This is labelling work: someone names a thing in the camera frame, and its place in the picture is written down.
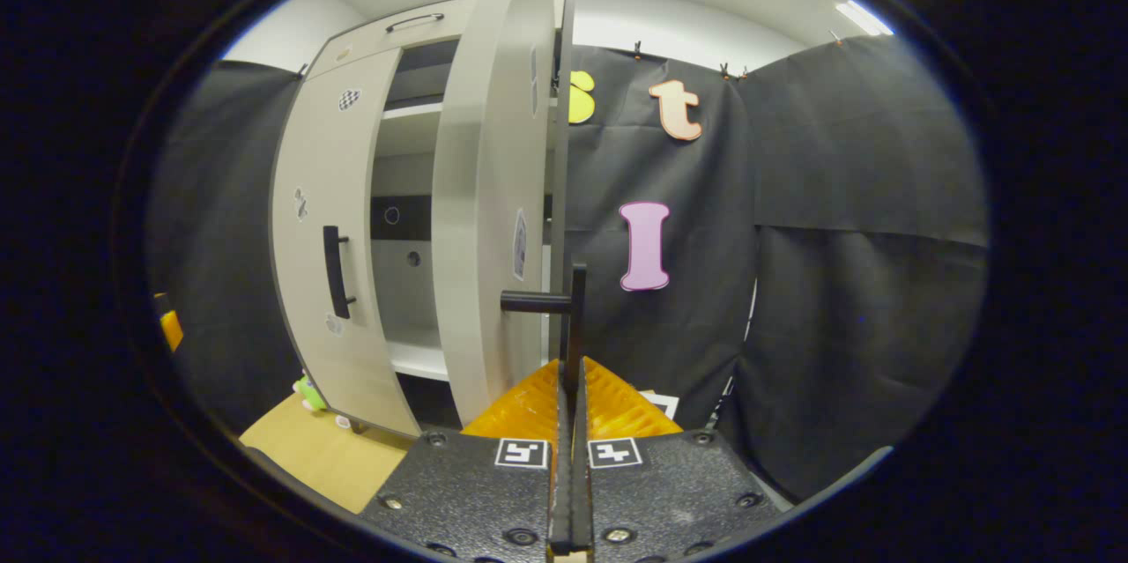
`black curtain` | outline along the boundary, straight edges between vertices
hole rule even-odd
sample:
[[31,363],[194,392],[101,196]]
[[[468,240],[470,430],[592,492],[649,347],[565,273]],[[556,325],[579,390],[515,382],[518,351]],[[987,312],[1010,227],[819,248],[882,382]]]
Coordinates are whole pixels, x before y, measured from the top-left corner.
[[[973,139],[926,65],[895,37],[858,37],[740,81],[583,46],[575,69],[597,103],[569,149],[585,353],[681,397],[686,428],[732,376],[719,430],[796,501],[902,438],[970,340],[988,243]],[[659,124],[647,88],[667,79],[699,95],[691,143]],[[670,208],[671,281],[628,293],[617,209],[642,199]]]
[[184,329],[177,370],[241,433],[301,376],[271,271],[274,152],[298,76],[218,62],[186,102],[153,176],[147,269]]

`ceiling light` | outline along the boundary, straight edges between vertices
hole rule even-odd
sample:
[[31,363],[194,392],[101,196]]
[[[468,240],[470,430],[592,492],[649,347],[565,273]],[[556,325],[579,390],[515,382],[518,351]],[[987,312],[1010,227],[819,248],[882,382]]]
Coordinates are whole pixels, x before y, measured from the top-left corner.
[[846,3],[839,3],[835,8],[838,9],[838,12],[845,14],[858,28],[865,30],[865,34],[870,34],[871,36],[875,36],[875,34],[893,34],[889,29],[889,26],[879,21],[878,17],[874,17],[873,14],[867,12],[866,9],[852,0],[846,0]]

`open cabinet door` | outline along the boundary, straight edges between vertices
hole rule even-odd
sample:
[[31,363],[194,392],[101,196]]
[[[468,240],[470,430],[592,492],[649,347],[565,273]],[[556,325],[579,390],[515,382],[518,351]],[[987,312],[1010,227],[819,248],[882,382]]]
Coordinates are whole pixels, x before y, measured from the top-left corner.
[[464,424],[540,364],[539,315],[502,314],[501,291],[540,291],[553,41],[553,0],[478,0],[447,80],[431,247]]
[[377,132],[399,56],[371,54],[301,86],[274,166],[271,249],[294,349],[327,406],[418,436],[388,358],[369,238]]

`cabinet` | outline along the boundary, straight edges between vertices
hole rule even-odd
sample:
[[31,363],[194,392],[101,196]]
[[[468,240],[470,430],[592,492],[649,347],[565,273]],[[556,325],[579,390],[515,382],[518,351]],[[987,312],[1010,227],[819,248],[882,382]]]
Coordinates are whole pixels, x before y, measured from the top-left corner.
[[417,436],[399,375],[447,384],[467,423],[544,361],[536,315],[502,315],[499,298],[543,289],[571,1],[421,6],[338,34],[312,63],[275,158],[271,238],[294,348],[331,410]]

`drawer handle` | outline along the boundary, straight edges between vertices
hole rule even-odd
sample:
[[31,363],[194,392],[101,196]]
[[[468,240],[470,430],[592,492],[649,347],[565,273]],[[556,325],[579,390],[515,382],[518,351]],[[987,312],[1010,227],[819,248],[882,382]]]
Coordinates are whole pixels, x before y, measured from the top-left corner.
[[337,227],[324,228],[325,237],[325,271],[329,279],[329,298],[333,299],[333,314],[349,318],[349,304],[356,297],[345,297],[345,280],[341,271],[341,245],[349,241],[337,232]]
[[435,21],[442,21],[443,17],[444,15],[442,12],[420,14],[418,17],[404,18],[403,21],[395,21],[395,24],[388,26],[387,30],[390,33],[396,29],[396,26],[403,26],[404,24],[415,21],[416,18],[434,18]]

